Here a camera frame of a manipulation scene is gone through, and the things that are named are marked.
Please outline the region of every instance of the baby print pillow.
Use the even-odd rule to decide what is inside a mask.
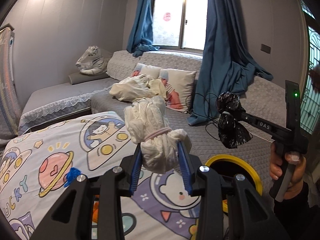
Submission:
[[[196,71],[161,69],[159,77],[167,90],[166,106],[187,113],[191,101]]]
[[[146,75],[152,76],[153,79],[157,79],[159,77],[159,73],[160,73],[161,69],[162,68],[160,68],[160,67],[138,63],[135,66],[135,68],[134,68],[134,70],[133,70],[133,72],[131,74],[131,77],[135,77],[135,76],[139,76],[139,75],[142,75],[142,74],[146,74]]]

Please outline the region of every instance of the blue gripper pad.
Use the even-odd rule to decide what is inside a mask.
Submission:
[[[134,165],[132,168],[132,172],[130,175],[130,194],[133,195],[133,193],[137,190],[138,186],[138,180],[140,177],[140,171],[141,171],[141,166],[142,166],[142,153],[141,149],[139,150],[137,156],[133,156],[135,158]]]
[[[192,174],[188,166],[188,162],[186,159],[186,154],[184,151],[184,147],[182,145],[182,142],[178,142],[178,158],[179,158],[179,164],[180,164],[180,171],[182,174],[183,184],[185,190],[188,192],[189,195],[192,193]]]

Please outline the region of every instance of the rolled white cloth bundle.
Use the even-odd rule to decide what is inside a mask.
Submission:
[[[141,143],[142,164],[147,170],[164,174],[177,167],[179,141],[189,153],[191,141],[183,129],[170,129],[162,97],[132,103],[124,109],[124,118],[133,143]]]

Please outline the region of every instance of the pink elastic band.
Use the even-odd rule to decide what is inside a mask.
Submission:
[[[172,129],[170,127],[160,128],[159,130],[156,130],[156,131],[150,133],[149,135],[147,135],[143,141],[145,142],[145,141],[153,139],[161,134],[171,132],[171,131],[172,131]]]

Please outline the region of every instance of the pink planet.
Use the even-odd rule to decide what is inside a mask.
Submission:
[[[39,168],[39,184],[44,190],[56,190],[66,181],[72,167],[73,152],[55,153],[44,160]]]

